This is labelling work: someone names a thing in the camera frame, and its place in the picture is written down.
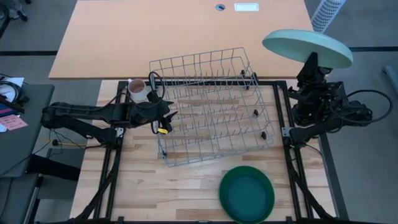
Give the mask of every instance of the wire dish rack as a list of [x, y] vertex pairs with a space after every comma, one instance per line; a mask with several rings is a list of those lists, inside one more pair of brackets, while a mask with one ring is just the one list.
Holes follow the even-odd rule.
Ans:
[[267, 149], [274, 143], [267, 105], [243, 48], [149, 65], [164, 78], [164, 100], [174, 102], [171, 113], [178, 111], [173, 131], [157, 135], [159, 155], [169, 167]]

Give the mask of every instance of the white cup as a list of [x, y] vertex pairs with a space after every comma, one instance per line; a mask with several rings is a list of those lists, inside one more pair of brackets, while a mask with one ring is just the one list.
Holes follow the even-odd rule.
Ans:
[[129, 79], [128, 82], [127, 89], [134, 101], [143, 101], [147, 98], [146, 84], [143, 80], [136, 78]]

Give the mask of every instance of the wooden table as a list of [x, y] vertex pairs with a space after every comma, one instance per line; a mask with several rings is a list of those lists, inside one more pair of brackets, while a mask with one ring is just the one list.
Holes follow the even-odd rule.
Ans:
[[[235, 11], [243, 2], [259, 11]], [[78, 1], [49, 78], [147, 77], [150, 61], [236, 47], [260, 77], [295, 78], [302, 64], [261, 44], [279, 29], [312, 30], [303, 0]]]
[[[288, 86], [295, 83], [294, 80], [287, 81]], [[116, 94], [117, 84], [116, 80], [102, 82], [98, 106], [106, 104]], [[267, 220], [282, 221], [286, 216], [294, 217], [274, 94], [269, 86], [262, 86], [261, 91], [268, 105], [270, 119], [276, 128], [274, 144], [261, 152], [167, 167], [158, 156], [157, 136], [151, 133], [149, 125], [128, 129], [124, 137], [112, 219], [124, 216], [128, 221], [230, 220], [219, 203], [218, 186], [226, 171], [241, 165], [262, 170], [274, 185], [276, 203]], [[107, 127], [102, 122], [95, 122], [95, 125]], [[309, 145], [319, 148], [316, 140], [311, 140]], [[334, 215], [335, 210], [320, 154], [309, 147], [303, 148], [301, 152], [310, 191], [323, 208]], [[97, 191], [103, 158], [103, 148], [86, 150], [71, 217], [77, 216]], [[305, 213], [300, 190], [298, 193], [302, 213]], [[102, 217], [107, 193], [104, 197]]]

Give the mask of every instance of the green plate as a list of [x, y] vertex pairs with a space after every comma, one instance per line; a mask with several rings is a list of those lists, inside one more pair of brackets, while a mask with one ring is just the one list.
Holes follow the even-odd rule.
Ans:
[[225, 212], [241, 224], [258, 224], [275, 204], [271, 182], [261, 171], [239, 166], [228, 171], [220, 183], [220, 202]]

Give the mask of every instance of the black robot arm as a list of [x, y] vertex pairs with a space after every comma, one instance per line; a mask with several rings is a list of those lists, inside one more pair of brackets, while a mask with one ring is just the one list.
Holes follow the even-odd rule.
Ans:
[[[284, 128], [293, 146], [303, 146], [312, 137], [323, 133], [334, 133], [343, 126], [367, 126], [385, 118], [392, 111], [392, 100], [376, 90], [359, 90], [347, 95], [343, 82], [326, 82], [330, 68], [318, 66], [318, 55], [312, 53], [297, 75], [298, 90], [289, 88], [288, 96], [298, 101], [292, 108], [295, 124], [302, 128]], [[349, 96], [363, 91], [378, 93], [390, 102], [389, 111], [378, 119], [359, 101], [350, 101]]]
[[[159, 98], [156, 90], [148, 93], [149, 102], [108, 103], [105, 106], [81, 106], [68, 103], [53, 103], [43, 109], [41, 123], [49, 129], [67, 128], [84, 138], [95, 138], [101, 145], [115, 147], [118, 128], [137, 128], [139, 126], [158, 122], [157, 134], [171, 132], [171, 120], [177, 113], [170, 112], [170, 101]], [[79, 119], [101, 120], [110, 124], [112, 128], [99, 128], [80, 121]]]

